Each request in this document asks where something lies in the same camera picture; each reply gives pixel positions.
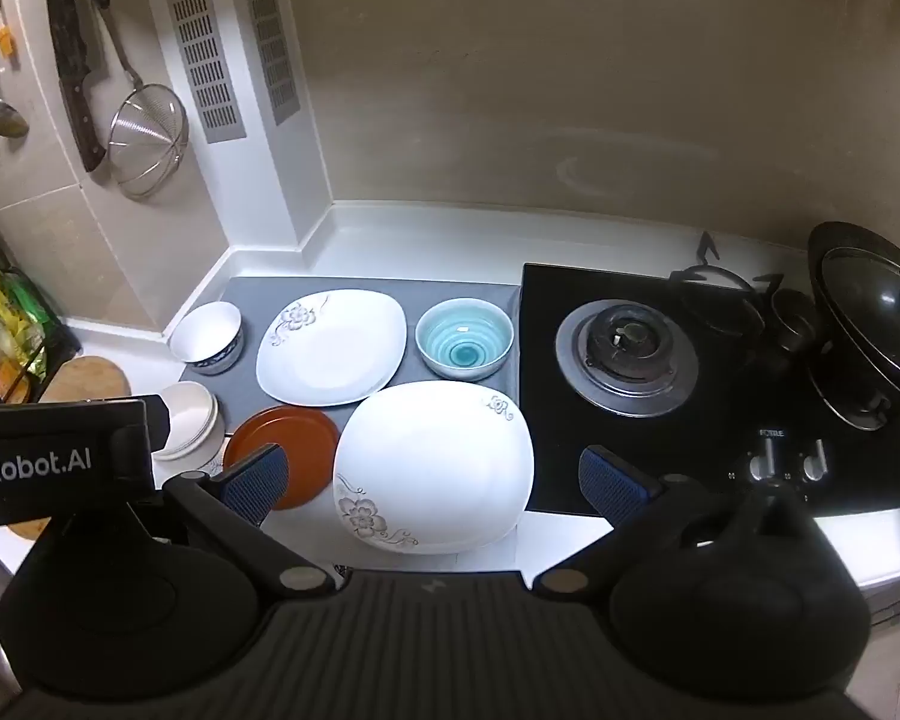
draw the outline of burner ring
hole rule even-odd
[[[674,336],[660,314],[625,303],[604,309],[587,323],[581,357],[611,377],[648,382],[670,371]]]
[[[583,362],[589,357],[587,338],[592,322],[607,309],[624,306],[647,312],[655,322],[666,327],[673,340],[669,365],[655,379],[634,380]],[[690,397],[697,384],[700,364],[690,338],[672,319],[641,303],[598,300],[581,306],[560,324],[554,347],[560,371],[574,391],[593,405],[617,415],[649,418],[672,412]]]
[[[626,397],[647,397],[655,395],[660,391],[673,384],[674,378],[677,376],[677,367],[673,365],[673,361],[668,357],[667,365],[663,368],[658,376],[653,379],[635,379],[631,377],[621,376],[608,371],[602,365],[591,360],[589,354],[588,336],[593,322],[597,317],[591,317],[583,322],[577,329],[574,348],[576,348],[578,361],[583,360],[581,369],[589,376],[597,386],[606,389],[609,392],[624,395]]]

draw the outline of wall vent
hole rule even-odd
[[[280,5],[277,0],[247,0],[247,4],[253,22],[253,39],[264,70],[266,93],[276,124],[280,124],[300,109],[293,70],[290,69],[289,43],[280,20]]]
[[[245,138],[247,131],[233,93],[213,0],[167,2],[207,143]]]

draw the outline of wire strainer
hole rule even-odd
[[[187,112],[176,93],[162,84],[144,85],[117,38],[110,0],[93,0],[133,92],[110,125],[106,155],[121,190],[129,197],[153,193],[178,168],[190,143]]]
[[[161,84],[140,84],[113,117],[106,153],[121,189],[143,197],[173,175],[189,142],[180,98]]]

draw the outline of white plate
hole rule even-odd
[[[383,389],[406,348],[407,318],[389,295],[307,295],[266,329],[257,382],[267,395],[294,406],[341,406]]]
[[[415,382],[353,413],[337,446],[334,501],[353,536],[380,549],[439,555],[506,536],[530,499],[533,445],[495,389]]]

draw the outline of hanging kitchen knife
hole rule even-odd
[[[90,68],[87,65],[87,45],[80,34],[77,3],[74,0],[47,0],[47,14],[50,17],[50,34],[63,105],[84,170],[91,172],[103,162],[106,149],[97,140],[90,106],[83,94],[83,81]]]

